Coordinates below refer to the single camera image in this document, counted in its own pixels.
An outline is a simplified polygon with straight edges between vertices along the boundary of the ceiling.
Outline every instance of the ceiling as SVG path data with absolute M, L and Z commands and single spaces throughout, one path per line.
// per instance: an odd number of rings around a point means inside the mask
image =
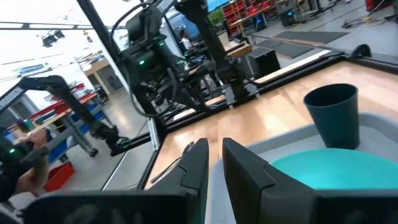
M 91 0 L 99 16 L 113 25 L 139 0 Z M 76 0 L 7 0 L 1 3 L 1 22 L 38 22 L 54 24 L 89 24 Z

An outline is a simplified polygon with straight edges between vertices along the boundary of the gray floor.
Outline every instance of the gray floor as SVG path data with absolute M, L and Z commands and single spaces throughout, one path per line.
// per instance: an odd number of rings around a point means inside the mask
M 392 6 L 375 12 L 372 18 L 380 18 L 393 14 Z M 326 47 L 334 49 L 353 50 L 359 44 L 368 44 L 375 54 L 398 56 L 398 24 L 394 22 L 387 22 L 378 26 L 368 27 L 361 25 L 354 29 L 344 29 L 341 26 L 347 19 L 355 19 L 361 16 L 368 15 L 363 0 L 353 0 L 349 4 L 339 2 L 333 11 L 328 10 L 320 14 L 317 19 L 307 22 L 306 24 L 299 24 L 295 27 L 285 29 L 282 27 L 280 21 L 273 22 L 270 27 L 258 32 L 256 35 L 263 37 L 273 37 L 283 31 L 329 31 L 329 32 L 349 32 L 348 35 L 336 39 L 328 44 Z M 320 50 L 315 49 L 307 52 L 292 60 L 279 58 L 280 66 L 285 67 L 299 61 L 303 58 L 318 53 Z
M 137 134 L 148 132 L 146 118 L 137 114 L 125 90 L 112 95 L 109 103 L 104 106 L 104 111 L 118 126 L 121 136 L 133 138 Z M 65 183 L 62 190 L 100 189 L 122 157 L 122 155 L 111 157 L 110 150 L 104 141 L 93 139 L 90 134 L 87 134 L 86 137 L 95 148 L 99 149 L 99 153 L 92 158 L 80 146 L 68 150 L 67 155 L 73 164 L 75 173 Z M 152 152 L 150 142 L 128 151 L 106 190 L 128 189 L 136 185 Z M 34 199 L 30 193 L 24 193 L 11 198 L 11 202 L 16 208 L 24 208 Z

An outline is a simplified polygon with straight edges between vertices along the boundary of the floor mat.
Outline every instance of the floor mat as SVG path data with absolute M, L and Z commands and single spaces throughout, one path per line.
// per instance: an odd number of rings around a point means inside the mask
M 286 44 L 286 43 L 282 43 L 274 47 L 274 50 L 278 55 L 282 57 L 287 57 L 288 59 L 293 59 L 313 49 L 314 49 L 313 47 L 307 47 L 297 44 Z
M 282 44 L 280 41 L 276 40 L 265 40 L 261 43 L 256 44 L 259 47 L 265 47 L 265 48 L 270 48 L 273 49 L 274 47 L 278 46 L 279 44 Z
M 298 40 L 314 42 L 318 44 L 327 44 L 333 40 L 339 39 L 342 36 L 347 35 L 347 32 L 294 32 L 285 31 L 273 38 L 280 38 L 286 40 Z

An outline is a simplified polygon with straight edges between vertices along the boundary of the wooden surface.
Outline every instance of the wooden surface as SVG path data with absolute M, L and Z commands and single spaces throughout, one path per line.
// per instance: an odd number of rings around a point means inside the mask
M 285 39 L 285 38 L 278 38 L 278 37 L 273 37 L 272 39 L 274 40 L 279 40 L 282 42 L 291 42 L 294 44 L 306 44 L 306 45 L 312 45 L 312 46 L 324 46 L 324 43 L 321 42 L 314 42 L 314 41 L 307 41 L 307 40 L 294 40 L 294 39 Z
M 304 64 L 306 64 L 306 63 L 312 62 L 312 61 L 318 59 L 319 57 L 321 57 L 322 55 L 325 55 L 325 54 L 327 54 L 327 53 L 329 53 L 329 52 L 330 52 L 329 50 L 323 50 L 323 51 L 321 51 L 321 52 L 319 52 L 319 53 L 317 53 L 317 54 L 314 54 L 314 55 L 312 55 L 312 56 L 309 56 L 309 57 L 307 57 L 307 58 L 305 58 L 305 59 L 303 59 L 303 60 L 300 60 L 300 61 L 298 61 L 298 62 L 296 62 L 296 63 L 293 63 L 293 64 L 291 64 L 291 65 L 288 65 L 288 66 L 286 66 L 286 67 L 284 67 L 284 68 L 281 68 L 281 69 L 279 69 L 279 70 L 276 71 L 276 72 L 272 72 L 272 73 L 270 73 L 270 74 L 268 74 L 268 75 L 266 75 L 266 76 L 264 76 L 264 77 L 261 77 L 261 78 L 257 79 L 256 82 L 258 82 L 258 83 L 263 83 L 263 82 L 265 82 L 265 81 L 267 81 L 267 80 L 270 80 L 271 78 L 275 78 L 275 77 L 277 77 L 277 76 L 279 76 L 279 75 L 281 75 L 281 74 L 283 74 L 283 73 L 285 73 L 285 72 L 287 72 L 287 71 L 290 71 L 290 70 L 292 70 L 292 69 L 295 69 L 295 68 L 297 68 L 297 67 L 299 67 L 299 66 L 302 66 L 302 65 L 304 65 Z M 214 98 L 214 99 L 212 99 L 212 100 L 207 101 L 206 104 L 207 104 L 207 105 L 212 105 L 213 103 L 217 103 L 217 102 L 221 101 L 222 99 L 224 99 L 224 97 L 220 97 L 220 96 L 219 96 L 219 97 L 217 97 L 217 98 Z M 186 115 L 188 115 L 188 114 L 190 114 L 190 113 L 193 113 L 193 112 L 195 112 L 194 109 L 189 109 L 189 110 L 183 111 L 183 112 L 181 112 L 181 113 L 175 115 L 174 118 L 173 118 L 173 120 L 182 118 L 182 117 L 184 117 L 184 116 L 186 116 Z
M 208 138 L 211 170 L 221 157 L 224 137 L 247 145 L 312 123 L 303 98 L 309 91 L 332 83 L 357 86 L 360 111 L 381 113 L 398 121 L 398 75 L 341 62 L 263 94 L 259 99 L 170 133 L 159 152 L 146 189 L 151 187 L 150 180 L 180 157 L 191 141 Z
M 225 50 L 229 50 L 233 48 L 234 46 L 237 46 L 240 43 L 237 43 L 235 41 L 231 41 L 228 45 L 223 45 Z M 233 50 L 227 54 L 227 56 L 233 57 L 233 58 L 240 58 L 248 53 L 251 52 L 251 45 L 244 43 L 244 45 L 236 50 Z
M 92 96 L 89 96 L 89 97 L 85 98 L 84 100 L 80 100 L 80 103 L 81 103 L 81 104 L 86 103 L 87 101 L 92 100 L 95 96 L 96 96 L 96 94 L 95 94 L 95 95 L 92 95 Z M 36 131 L 36 130 L 40 130 L 40 129 L 43 129 L 43 128 L 47 127 L 48 125 L 50 125 L 50 124 L 52 124 L 54 121 L 56 121 L 56 120 L 62 118 L 63 116 L 65 116 L 66 114 L 68 114 L 68 113 L 71 112 L 71 111 L 72 111 L 71 109 L 67 109 L 67 110 L 64 111 L 64 112 L 62 112 L 62 113 L 60 113 L 60 114 L 57 114 L 55 117 L 50 118 L 50 119 L 48 119 L 46 122 L 44 122 L 43 124 L 41 124 L 41 125 L 35 127 L 35 129 L 31 130 L 30 132 L 33 132 L 33 131 Z
M 91 63 L 91 68 L 88 70 L 85 70 L 85 74 L 88 75 L 92 75 L 95 72 L 97 72 L 99 69 L 109 65 L 109 62 L 106 58 L 102 58 L 101 60 Z

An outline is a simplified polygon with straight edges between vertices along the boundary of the glass panel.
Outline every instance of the glass panel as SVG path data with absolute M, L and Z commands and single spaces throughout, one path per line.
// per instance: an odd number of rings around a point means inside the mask
M 3 114 L 0 114 L 0 127 L 8 128 L 15 124 L 17 118 L 9 111 L 5 110 Z
M 22 118 L 27 119 L 32 113 L 22 102 L 17 102 L 11 106 L 11 108 Z

